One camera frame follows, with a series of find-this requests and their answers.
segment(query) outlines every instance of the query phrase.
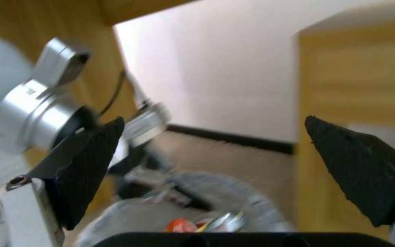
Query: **blurred object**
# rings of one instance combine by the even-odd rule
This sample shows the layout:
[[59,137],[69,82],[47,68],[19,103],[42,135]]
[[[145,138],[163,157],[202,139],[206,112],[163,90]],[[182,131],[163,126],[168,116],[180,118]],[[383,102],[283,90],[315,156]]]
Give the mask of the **blurred object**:
[[240,230],[245,224],[243,212],[227,212],[215,217],[212,221],[204,225],[202,231],[217,233],[234,233]]
[[174,179],[174,167],[156,150],[150,143],[132,148],[123,161],[109,168],[109,174],[116,177],[117,195],[121,199],[167,200],[183,208],[212,210],[211,203]]
[[348,201],[310,143],[304,119],[395,128],[395,1],[344,11],[299,34],[298,227],[388,239]]
[[79,234],[75,246],[94,246],[100,241],[120,233],[163,232],[174,219],[183,217],[191,222],[213,219],[221,212],[242,209],[247,219],[240,232],[293,232],[273,201],[254,188],[225,175],[207,172],[181,172],[174,180],[214,205],[215,211],[181,208],[161,201],[148,203],[131,198],[114,203]]
[[226,174],[244,181],[272,198],[285,219],[295,221],[293,156],[170,131],[163,132],[154,143],[174,161],[178,171]]
[[234,233],[240,230],[245,224],[243,213],[227,212],[219,214],[213,219],[200,220],[196,224],[185,219],[177,218],[172,220],[167,228],[167,233],[200,233],[200,232],[216,232],[216,233]]
[[166,233],[194,233],[197,228],[193,222],[185,218],[177,218],[167,225]]
[[124,139],[133,146],[148,142],[167,128],[168,112],[161,103],[149,103],[126,124]]

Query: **orange object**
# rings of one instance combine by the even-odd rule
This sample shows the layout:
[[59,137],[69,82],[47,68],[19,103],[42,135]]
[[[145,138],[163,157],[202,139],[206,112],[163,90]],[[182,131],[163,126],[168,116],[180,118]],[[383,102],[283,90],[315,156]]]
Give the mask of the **orange object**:
[[177,218],[172,220],[166,228],[167,233],[193,233],[197,227],[193,222],[185,218]]

